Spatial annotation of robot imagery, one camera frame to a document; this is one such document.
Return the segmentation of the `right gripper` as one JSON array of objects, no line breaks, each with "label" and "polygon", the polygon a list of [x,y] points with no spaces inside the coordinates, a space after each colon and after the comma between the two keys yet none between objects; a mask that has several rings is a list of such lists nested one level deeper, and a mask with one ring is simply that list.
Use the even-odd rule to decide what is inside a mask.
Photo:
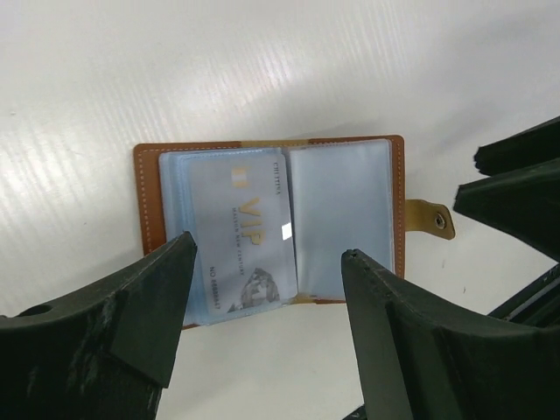
[{"label": "right gripper", "polygon": [[[559,260],[559,160],[461,185],[453,210]],[[489,313],[525,326],[559,325],[559,265]]]}]

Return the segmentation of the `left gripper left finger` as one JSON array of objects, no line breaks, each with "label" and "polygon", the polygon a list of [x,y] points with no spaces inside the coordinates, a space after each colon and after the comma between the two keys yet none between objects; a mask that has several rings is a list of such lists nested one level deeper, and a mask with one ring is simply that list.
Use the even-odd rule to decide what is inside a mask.
[{"label": "left gripper left finger", "polygon": [[154,418],[195,256],[193,238],[181,234],[94,283],[2,317],[2,418]]}]

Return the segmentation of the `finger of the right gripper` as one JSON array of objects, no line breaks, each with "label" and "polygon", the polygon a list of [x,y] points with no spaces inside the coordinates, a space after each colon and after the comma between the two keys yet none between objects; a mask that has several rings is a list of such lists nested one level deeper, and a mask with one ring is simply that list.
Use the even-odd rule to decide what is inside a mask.
[{"label": "finger of the right gripper", "polygon": [[477,170],[487,176],[511,172],[559,158],[559,117],[478,148]]}]

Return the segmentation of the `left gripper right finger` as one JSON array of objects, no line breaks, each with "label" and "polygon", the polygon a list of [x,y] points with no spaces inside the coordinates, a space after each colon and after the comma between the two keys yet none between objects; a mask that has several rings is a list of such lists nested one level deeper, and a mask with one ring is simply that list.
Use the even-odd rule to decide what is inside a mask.
[{"label": "left gripper right finger", "polygon": [[556,419],[559,325],[455,305],[359,250],[341,258],[360,419]]}]

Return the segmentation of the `brown leather card holder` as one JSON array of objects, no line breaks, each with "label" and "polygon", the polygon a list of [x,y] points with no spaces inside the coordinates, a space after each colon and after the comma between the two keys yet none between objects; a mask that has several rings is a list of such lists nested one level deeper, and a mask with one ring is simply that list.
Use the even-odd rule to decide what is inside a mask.
[{"label": "brown leather card holder", "polygon": [[[402,275],[408,232],[446,240],[455,235],[446,206],[406,198],[404,141],[397,135],[141,143],[133,159],[144,252],[186,232],[194,239],[186,198],[187,159],[254,149],[279,149],[285,158],[297,294],[284,306],[343,302],[340,257],[348,249],[360,249]],[[204,326],[194,318],[199,283],[196,256],[186,328]]]}]

